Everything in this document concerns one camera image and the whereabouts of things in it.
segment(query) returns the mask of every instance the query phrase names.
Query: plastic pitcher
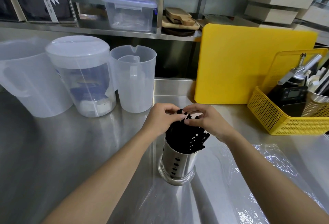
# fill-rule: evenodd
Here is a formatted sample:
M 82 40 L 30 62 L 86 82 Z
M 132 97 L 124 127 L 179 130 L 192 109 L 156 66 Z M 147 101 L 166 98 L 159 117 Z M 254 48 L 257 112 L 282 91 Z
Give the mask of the plastic pitcher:
M 122 108 L 131 113 L 149 109 L 157 53 L 145 46 L 120 46 L 110 51 L 110 56 Z
M 45 53 L 48 40 L 0 43 L 0 84 L 35 117 L 58 115 L 73 104 Z
M 46 52 L 79 113 L 100 117 L 117 103 L 109 66 L 109 45 L 92 36 L 53 40 Z

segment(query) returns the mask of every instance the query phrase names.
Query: person's right arm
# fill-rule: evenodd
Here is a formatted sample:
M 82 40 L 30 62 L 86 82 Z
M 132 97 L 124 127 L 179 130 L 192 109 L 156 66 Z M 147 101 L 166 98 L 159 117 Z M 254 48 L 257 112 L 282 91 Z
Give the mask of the person's right arm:
M 214 107 L 193 104 L 183 111 L 201 112 L 200 119 L 184 122 L 204 128 L 228 146 L 250 191 L 271 224 L 329 223 L 329 215 L 267 161 Z

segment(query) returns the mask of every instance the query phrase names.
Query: metal canister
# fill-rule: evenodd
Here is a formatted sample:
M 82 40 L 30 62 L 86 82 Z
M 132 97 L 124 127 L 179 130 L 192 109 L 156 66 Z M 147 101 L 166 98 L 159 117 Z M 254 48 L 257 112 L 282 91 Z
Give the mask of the metal canister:
M 317 112 L 321 108 L 326 107 L 329 104 L 329 97 L 319 95 L 314 92 L 307 92 L 306 105 L 302 113 L 302 117 L 317 116 Z
M 161 177 L 174 186 L 190 182 L 195 174 L 197 154 L 198 151 L 192 154 L 179 153 L 173 150 L 164 138 L 163 152 L 158 164 Z

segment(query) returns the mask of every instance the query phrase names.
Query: metal counter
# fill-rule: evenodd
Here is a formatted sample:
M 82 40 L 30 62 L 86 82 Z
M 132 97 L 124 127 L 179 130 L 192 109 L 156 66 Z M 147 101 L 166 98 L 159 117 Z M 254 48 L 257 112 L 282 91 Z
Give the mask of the metal counter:
M 157 80 L 153 102 L 183 108 L 193 103 L 186 96 L 193 94 L 191 83 Z M 276 143 L 329 211 L 325 135 L 271 136 L 245 105 L 215 108 L 252 144 Z M 142 127 L 147 114 L 128 113 L 118 103 L 99 118 L 83 117 L 74 106 L 55 117 L 34 118 L 14 96 L 0 93 L 0 223 L 40 222 Z M 218 141 L 211 136 L 205 146 L 195 178 L 176 187 L 158 173 L 159 137 L 142 157 L 109 223 L 237 223 L 212 152 Z

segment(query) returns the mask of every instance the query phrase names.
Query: person's left hand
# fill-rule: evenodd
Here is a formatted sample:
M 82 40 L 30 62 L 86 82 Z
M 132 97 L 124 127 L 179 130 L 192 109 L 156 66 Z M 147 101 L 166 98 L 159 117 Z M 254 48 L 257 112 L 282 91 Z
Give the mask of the person's left hand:
M 180 121 L 186 117 L 184 114 L 176 114 L 179 109 L 179 107 L 173 104 L 156 103 L 151 108 L 142 130 L 151 133 L 154 138 L 157 138 L 165 133 L 173 122 Z

